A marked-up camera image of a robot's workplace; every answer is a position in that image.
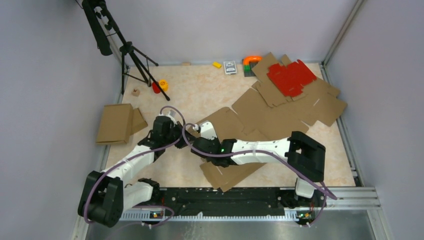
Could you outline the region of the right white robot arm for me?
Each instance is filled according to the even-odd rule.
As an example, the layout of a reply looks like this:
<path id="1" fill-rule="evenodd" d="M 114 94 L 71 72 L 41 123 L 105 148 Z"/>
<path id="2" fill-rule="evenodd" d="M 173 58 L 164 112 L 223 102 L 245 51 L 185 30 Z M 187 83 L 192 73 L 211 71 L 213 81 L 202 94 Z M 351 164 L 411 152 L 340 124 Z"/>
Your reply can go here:
<path id="1" fill-rule="evenodd" d="M 307 206 L 318 191 L 329 194 L 318 187 L 324 181 L 326 147 L 303 132 L 293 131 L 289 137 L 278 140 L 219 140 L 210 121 L 190 126 L 199 134 L 190 151 L 214 166 L 283 164 L 297 175 L 293 200 L 299 206 Z"/>

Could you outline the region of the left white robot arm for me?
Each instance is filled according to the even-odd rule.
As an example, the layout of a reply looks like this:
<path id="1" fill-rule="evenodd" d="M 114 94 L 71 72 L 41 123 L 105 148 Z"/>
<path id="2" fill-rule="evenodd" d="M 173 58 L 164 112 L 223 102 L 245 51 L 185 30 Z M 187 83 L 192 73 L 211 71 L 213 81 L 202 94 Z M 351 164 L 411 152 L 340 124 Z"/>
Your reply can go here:
<path id="1" fill-rule="evenodd" d="M 158 115 L 147 136 L 127 156 L 104 171 L 93 170 L 87 175 L 78 215 L 88 224 L 98 223 L 109 228 L 117 224 L 123 212 L 134 207 L 152 208 L 163 215 L 169 209 L 161 202 L 159 183 L 150 178 L 130 181 L 167 148 L 182 149 L 194 140 L 195 136 L 171 114 Z"/>

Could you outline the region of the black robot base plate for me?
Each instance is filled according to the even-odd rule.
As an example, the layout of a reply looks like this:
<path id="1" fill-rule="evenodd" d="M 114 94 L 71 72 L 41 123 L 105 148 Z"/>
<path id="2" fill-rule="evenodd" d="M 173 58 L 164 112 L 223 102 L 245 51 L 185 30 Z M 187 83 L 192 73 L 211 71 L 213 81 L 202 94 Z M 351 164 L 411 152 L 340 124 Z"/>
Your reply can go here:
<path id="1" fill-rule="evenodd" d="M 168 187 L 154 190 L 152 198 L 137 207 L 149 211 L 150 222 L 168 217 L 173 220 L 253 220 L 288 217 L 291 221 L 311 221 L 322 206 L 318 190 L 312 198 L 297 196 L 294 188 L 234 187 L 226 192 L 200 187 Z"/>

